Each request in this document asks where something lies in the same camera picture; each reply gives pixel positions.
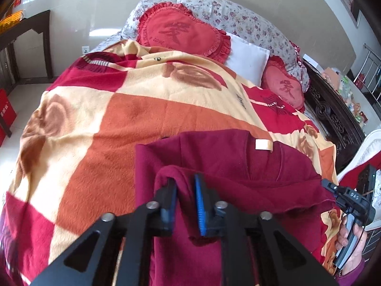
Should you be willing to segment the person's right hand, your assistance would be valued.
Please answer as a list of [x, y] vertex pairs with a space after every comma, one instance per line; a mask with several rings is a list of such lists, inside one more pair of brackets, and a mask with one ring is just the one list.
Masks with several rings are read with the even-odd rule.
[[[347, 216], [345, 216], [342, 219], [342, 223], [340, 225], [340, 230], [337, 234], [337, 238], [335, 241], [335, 247], [337, 250], [340, 250], [343, 247], [346, 247], [349, 244], [349, 241], [347, 239], [349, 235], [349, 231], [346, 229], [347, 224]], [[358, 239], [357, 243], [355, 244], [355, 249], [353, 250], [351, 256], [348, 258], [346, 264], [342, 267], [341, 275], [344, 276], [346, 274], [349, 274], [353, 270], [355, 270], [362, 261], [362, 252], [366, 245], [366, 239], [367, 239], [367, 233], [364, 232], [364, 229], [354, 224], [353, 234]]]

